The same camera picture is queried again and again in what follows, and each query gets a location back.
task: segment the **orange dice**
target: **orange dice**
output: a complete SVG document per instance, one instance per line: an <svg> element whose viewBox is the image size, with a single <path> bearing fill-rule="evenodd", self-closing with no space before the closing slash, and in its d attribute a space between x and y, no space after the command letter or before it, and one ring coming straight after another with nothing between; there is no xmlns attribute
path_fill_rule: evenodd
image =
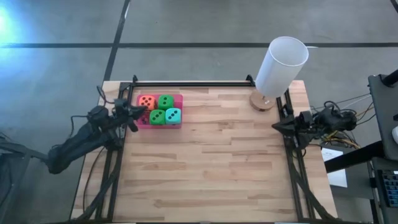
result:
<svg viewBox="0 0 398 224"><path fill-rule="evenodd" d="M149 111L155 109L155 97L151 95L145 95L139 98L138 105L139 106L147 106Z"/></svg>

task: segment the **concrete floor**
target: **concrete floor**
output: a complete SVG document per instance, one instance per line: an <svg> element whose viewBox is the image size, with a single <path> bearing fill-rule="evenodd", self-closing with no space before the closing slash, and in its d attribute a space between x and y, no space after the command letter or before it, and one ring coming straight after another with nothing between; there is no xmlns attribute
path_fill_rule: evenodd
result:
<svg viewBox="0 0 398 224"><path fill-rule="evenodd" d="M112 43L124 0L3 0L0 45ZM310 43L397 42L389 0L132 0L121 42L270 42L291 35ZM119 49L110 80L242 80L256 75L267 49ZM63 142L69 117L98 101L110 48L0 49L0 131L40 152ZM310 103L367 93L367 77L397 69L398 48L310 49L297 79ZM352 109L362 111L370 98ZM79 127L84 121L77 121ZM354 130L366 145L380 139L376 119ZM47 223L70 214L82 160L59 175L32 161L6 223ZM335 195L340 218L370 221L357 198Z"/></svg>

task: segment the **wooden tabletop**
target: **wooden tabletop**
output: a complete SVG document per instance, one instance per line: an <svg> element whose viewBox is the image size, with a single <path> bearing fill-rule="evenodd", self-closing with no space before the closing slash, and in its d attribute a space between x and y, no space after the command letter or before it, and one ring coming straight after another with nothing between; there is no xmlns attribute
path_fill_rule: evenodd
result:
<svg viewBox="0 0 398 224"><path fill-rule="evenodd" d="M119 83L104 83L108 100L117 97ZM308 110L304 82L293 81L289 89L295 114ZM279 121L277 107L254 110L251 92L251 87L135 88L134 105L138 94L182 94L183 124L127 132L114 221L297 221L282 135L271 128ZM85 158L72 217L82 213L83 189L98 152ZM105 154L91 176L86 206L100 188ZM319 147L307 147L304 159L312 192L336 217Z"/></svg>

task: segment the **black cable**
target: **black cable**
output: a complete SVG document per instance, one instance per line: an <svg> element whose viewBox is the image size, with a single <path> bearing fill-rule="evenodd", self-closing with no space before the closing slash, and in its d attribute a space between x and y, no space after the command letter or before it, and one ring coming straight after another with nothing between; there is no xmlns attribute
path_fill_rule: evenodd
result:
<svg viewBox="0 0 398 224"><path fill-rule="evenodd" d="M366 95L369 95L370 93L367 93L367 94L363 94L363 95L361 95L361 96L356 96L356 97L352 97L352 98L350 98L350 99L347 99L347 100L341 100L341 101L337 101L336 102L336 104L338 104L338 103L344 103L344 102L347 102L347 101L350 101L350 100L354 100L354 99L357 99L357 98L359 98L359 97L362 97L362 96L366 96Z"/></svg>
<svg viewBox="0 0 398 224"><path fill-rule="evenodd" d="M371 116L369 119L367 119L366 121L360 122L359 124L356 124L357 126L363 123L366 123L368 121L370 121L373 117L375 117L376 114L374 114L373 116Z"/></svg>
<svg viewBox="0 0 398 224"><path fill-rule="evenodd" d="M322 147L321 145L319 145L319 144L308 144L309 146L319 146L319 147Z"/></svg>
<svg viewBox="0 0 398 224"><path fill-rule="evenodd" d="M8 195L10 194L10 191L11 191L12 185L13 185L13 183L12 183L11 165L10 165L10 162L8 160L7 160L7 165L8 165L8 175L9 175L10 186L9 186L9 188L7 190L7 193L4 195L4 198L1 199L0 208L2 207L3 203L6 201Z"/></svg>
<svg viewBox="0 0 398 224"><path fill-rule="evenodd" d="M310 106L311 110L314 110L315 112L319 113L319 111L314 107L314 106Z"/></svg>
<svg viewBox="0 0 398 224"><path fill-rule="evenodd" d="M106 96L105 96L105 92L104 90L100 87L97 86L97 91L99 93L99 96L104 100L104 106L109 103L109 104L114 104L114 102L109 102L108 100L106 100Z"/></svg>
<svg viewBox="0 0 398 224"><path fill-rule="evenodd" d="M335 103L335 102L333 102L333 101L330 101L330 100L324 102L323 106L324 106L325 108L330 107L330 106L327 106L328 103L332 104L332 109L335 109L335 108L334 108L334 106L335 106L335 107L337 108L337 110L340 111L340 107L337 105L337 103Z"/></svg>
<svg viewBox="0 0 398 224"><path fill-rule="evenodd" d="M100 155L101 155L101 153L102 153L102 151L103 151L104 149L105 149L105 146L102 147L102 149L101 149L100 152L98 153L97 157L95 158L95 160L94 160L94 162L93 162L93 165L91 166L90 173L88 174L88 177L87 177L87 181L86 181L86 185L85 185L85 190L83 191L83 213L84 213L85 210L86 210L85 199L86 199L86 191L87 191L88 183L90 182L91 175L92 175L93 170L94 170L94 166L95 166L95 164L97 163L97 160L100 158Z"/></svg>
<svg viewBox="0 0 398 224"><path fill-rule="evenodd" d="M87 116L84 116L84 115L73 115L73 116L70 117L70 123L72 125L72 129L70 130L70 134L67 137L67 140L69 140L72 137L73 132L75 131L75 123L73 122L74 118L87 118ZM51 148L53 149L55 147L61 146L61 145L65 144L67 140L65 140L65 142L63 142L62 144L55 144Z"/></svg>
<svg viewBox="0 0 398 224"><path fill-rule="evenodd" d="M370 110L370 107L371 107L372 105L373 105L373 102L368 106L368 108L366 108L366 111L362 114L362 117L359 118L358 121L361 121L361 120L365 117L366 113Z"/></svg>
<svg viewBox="0 0 398 224"><path fill-rule="evenodd" d="M3 136L3 138L8 139L9 141L13 141L10 137L8 137L6 134L4 134L2 131L0 131L0 135Z"/></svg>
<svg viewBox="0 0 398 224"><path fill-rule="evenodd" d="M303 149L304 149L304 153L303 153L303 158L304 158L304 156L307 154L307 149L306 148L303 148Z"/></svg>
<svg viewBox="0 0 398 224"><path fill-rule="evenodd" d="M353 135L354 142L356 142L355 135L352 131L349 131Z"/></svg>

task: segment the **teal dice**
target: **teal dice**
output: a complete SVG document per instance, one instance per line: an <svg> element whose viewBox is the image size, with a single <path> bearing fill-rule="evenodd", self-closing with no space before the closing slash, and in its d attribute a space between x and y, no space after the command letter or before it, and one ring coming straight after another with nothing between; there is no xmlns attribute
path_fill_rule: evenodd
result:
<svg viewBox="0 0 398 224"><path fill-rule="evenodd" d="M166 124L165 111L153 110L149 115L149 122L151 125L164 125Z"/></svg>
<svg viewBox="0 0 398 224"><path fill-rule="evenodd" d="M178 108L169 108L166 111L166 124L180 124L181 110Z"/></svg>
<svg viewBox="0 0 398 224"><path fill-rule="evenodd" d="M174 97L170 95L161 95L157 103L157 109L166 111L174 107Z"/></svg>

